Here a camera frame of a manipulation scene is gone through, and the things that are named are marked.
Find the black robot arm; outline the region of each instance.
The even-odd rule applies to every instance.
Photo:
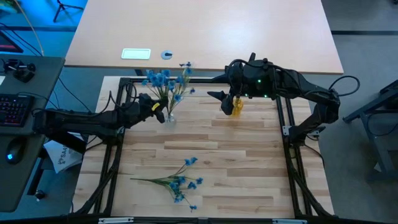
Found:
[[[164,123],[162,110],[166,100],[153,100],[148,94],[140,93],[138,102],[129,102],[116,106],[115,110],[102,113],[82,113],[65,110],[42,110],[35,114],[34,131],[46,135],[80,153],[84,153],[86,143],[69,132],[98,136],[105,144],[115,144],[120,128],[131,128],[156,116]]]
[[[272,100],[278,96],[288,99],[301,97],[316,102],[313,114],[302,124],[289,128],[291,143],[303,144],[308,133],[317,129],[322,123],[333,123],[338,119],[340,99],[334,89],[325,89],[314,85],[295,70],[288,70],[266,58],[255,60],[252,53],[248,62],[233,60],[225,66],[225,74],[215,77],[215,83],[229,83],[229,93],[208,92],[209,95],[221,101],[221,109],[225,114],[231,115],[233,111],[233,98],[246,96],[269,97]]]

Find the wooden tabletop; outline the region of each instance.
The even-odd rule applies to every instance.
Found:
[[[105,106],[110,90],[116,95],[119,79],[104,78],[97,111]],[[219,101],[206,94],[226,91],[226,85],[192,86],[196,93],[187,96],[175,109],[176,125],[160,124],[149,118],[126,130],[112,215],[294,217],[275,102],[269,98],[245,99],[241,116],[231,118],[220,110]],[[137,90],[155,97],[140,84]],[[292,106],[297,124],[310,115],[307,100],[292,100]],[[307,140],[307,144],[319,150],[317,142]],[[84,156],[73,199],[75,210],[98,185],[104,150],[105,145],[101,145]],[[309,189],[333,213],[322,160],[305,147],[301,152]],[[198,161],[186,175],[202,177],[204,182],[187,192],[190,203],[198,206],[192,213],[186,202],[174,203],[165,188],[130,180],[172,175],[185,158],[193,156]]]
[[[123,49],[151,49],[123,60]],[[163,60],[161,53],[173,57]],[[342,74],[320,0],[89,0],[65,66],[221,71],[237,58],[268,58],[302,73]]]

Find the white card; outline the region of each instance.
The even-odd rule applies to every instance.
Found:
[[[70,133],[83,140],[80,134]],[[74,151],[56,141],[49,141],[44,144],[44,148],[50,156],[54,165],[55,173],[66,170],[69,167],[77,165],[83,161],[83,155]]]

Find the glass vase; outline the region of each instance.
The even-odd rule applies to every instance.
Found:
[[[165,123],[175,123],[175,122],[177,122],[173,113],[170,113],[170,114],[165,113],[164,114],[164,121],[165,121]]]

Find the keyboard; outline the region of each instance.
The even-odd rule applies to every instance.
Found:
[[[0,126],[23,127],[33,100],[33,96],[0,94]]]

